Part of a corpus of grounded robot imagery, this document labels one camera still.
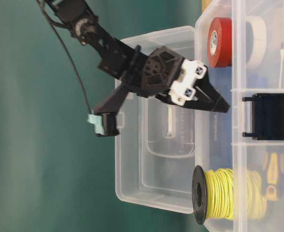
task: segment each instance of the plastic organizer case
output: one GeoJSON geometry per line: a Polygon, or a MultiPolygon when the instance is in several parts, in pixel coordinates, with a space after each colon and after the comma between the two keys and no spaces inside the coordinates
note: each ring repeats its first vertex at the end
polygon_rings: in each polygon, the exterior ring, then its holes
{"type": "MultiPolygon", "coordinates": [[[[194,59],[194,28],[156,31],[122,40],[150,54],[163,45],[194,59]]],[[[194,110],[129,94],[118,116],[116,194],[122,201],[192,213],[194,110]]]]}
{"type": "Polygon", "coordinates": [[[233,169],[235,218],[207,219],[204,225],[210,232],[284,231],[284,141],[243,137],[252,130],[252,103],[242,101],[256,93],[284,93],[284,0],[213,0],[195,25],[195,59],[207,65],[214,17],[233,22],[232,67],[209,68],[211,83],[232,104],[226,115],[195,112],[195,157],[205,171],[233,169]],[[254,65],[249,62],[252,54],[254,65]],[[260,219],[247,212],[248,171],[261,175],[261,194],[267,198],[260,219]]]}

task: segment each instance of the black cable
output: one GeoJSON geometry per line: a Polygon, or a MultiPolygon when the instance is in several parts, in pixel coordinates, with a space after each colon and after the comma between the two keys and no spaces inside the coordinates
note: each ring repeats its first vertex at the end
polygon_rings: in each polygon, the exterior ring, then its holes
{"type": "Polygon", "coordinates": [[[59,39],[59,41],[60,41],[62,47],[63,47],[64,50],[65,50],[66,55],[68,56],[68,58],[69,58],[69,60],[70,60],[70,62],[71,62],[71,64],[72,64],[72,66],[73,66],[73,69],[74,69],[74,72],[75,72],[75,74],[76,74],[76,77],[77,77],[77,79],[78,79],[78,81],[79,81],[79,83],[80,83],[80,86],[81,86],[81,88],[82,88],[82,92],[83,92],[83,96],[84,96],[84,101],[85,101],[86,107],[87,107],[87,109],[88,109],[88,113],[91,114],[91,108],[90,108],[90,105],[89,105],[89,102],[88,102],[88,98],[87,98],[87,93],[86,93],[86,90],[85,90],[85,86],[84,86],[84,84],[83,84],[82,79],[80,78],[80,75],[79,75],[79,73],[78,73],[78,71],[77,71],[77,68],[76,68],[76,66],[75,66],[75,63],[74,63],[72,57],[71,57],[71,54],[70,54],[68,48],[66,47],[64,41],[63,41],[62,38],[60,37],[59,33],[58,33],[57,30],[55,29],[54,25],[49,21],[49,16],[48,16],[48,14],[46,13],[46,11],[45,11],[44,8],[43,8],[44,5],[41,4],[39,0],[36,0],[36,2],[37,2],[37,4],[39,5],[39,7],[41,8],[41,11],[42,11],[43,15],[45,16],[46,20],[48,21],[48,24],[51,26],[52,30],[54,31],[54,33],[56,34],[57,38],[59,39]]]}
{"type": "Polygon", "coordinates": [[[52,25],[54,25],[55,27],[58,28],[64,28],[64,29],[68,29],[69,27],[67,25],[64,25],[62,23],[58,23],[54,20],[52,20],[51,17],[49,17],[49,15],[47,14],[47,12],[45,11],[45,0],[42,1],[42,3],[40,3],[40,8],[42,10],[43,15],[45,16],[45,18],[48,20],[48,22],[52,25]]]}

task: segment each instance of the roll of tape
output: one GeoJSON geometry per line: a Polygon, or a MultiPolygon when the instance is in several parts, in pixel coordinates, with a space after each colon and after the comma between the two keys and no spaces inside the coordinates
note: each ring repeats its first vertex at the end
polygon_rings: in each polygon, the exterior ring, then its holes
{"type": "Polygon", "coordinates": [[[267,27],[262,17],[248,16],[246,18],[247,64],[246,68],[257,68],[267,49],[267,27]]]}
{"type": "Polygon", "coordinates": [[[216,17],[208,35],[208,58],[211,67],[227,67],[232,64],[232,20],[216,17]]]}

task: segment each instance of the black spool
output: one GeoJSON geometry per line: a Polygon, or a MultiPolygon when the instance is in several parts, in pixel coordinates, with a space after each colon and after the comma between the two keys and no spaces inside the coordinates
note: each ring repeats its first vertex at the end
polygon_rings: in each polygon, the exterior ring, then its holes
{"type": "Polygon", "coordinates": [[[208,210],[208,191],[204,171],[199,165],[195,167],[192,177],[192,201],[195,219],[202,225],[208,210]]]}

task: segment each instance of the yellow wire spool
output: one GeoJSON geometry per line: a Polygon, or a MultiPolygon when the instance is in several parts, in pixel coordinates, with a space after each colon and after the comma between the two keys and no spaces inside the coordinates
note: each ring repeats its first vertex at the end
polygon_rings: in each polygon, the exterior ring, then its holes
{"type": "MultiPolygon", "coordinates": [[[[251,219],[261,219],[267,210],[267,199],[261,195],[261,176],[247,171],[247,213],[251,219]]],[[[193,175],[194,215],[199,224],[208,218],[234,219],[233,171],[219,169],[204,172],[196,166],[193,175]]]]}

